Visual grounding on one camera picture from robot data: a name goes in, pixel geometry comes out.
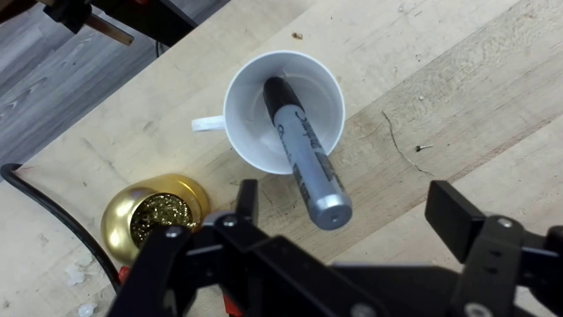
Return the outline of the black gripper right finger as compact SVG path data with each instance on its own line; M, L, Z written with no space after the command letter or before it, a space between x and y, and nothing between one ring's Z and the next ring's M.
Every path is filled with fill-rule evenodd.
M530 317L516 305L527 287L551 313L563 315L563 227L544 236L506 215L486 215L449 181L430 183L426 220L463 264L449 313Z

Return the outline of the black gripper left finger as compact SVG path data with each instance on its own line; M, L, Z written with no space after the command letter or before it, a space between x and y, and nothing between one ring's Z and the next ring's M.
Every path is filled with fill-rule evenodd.
M198 290L217 285L245 317L377 317L377 303L344 275L284 236L257 225L259 185L240 185L236 208L217 211L199 232L154 231L110 317L182 317Z

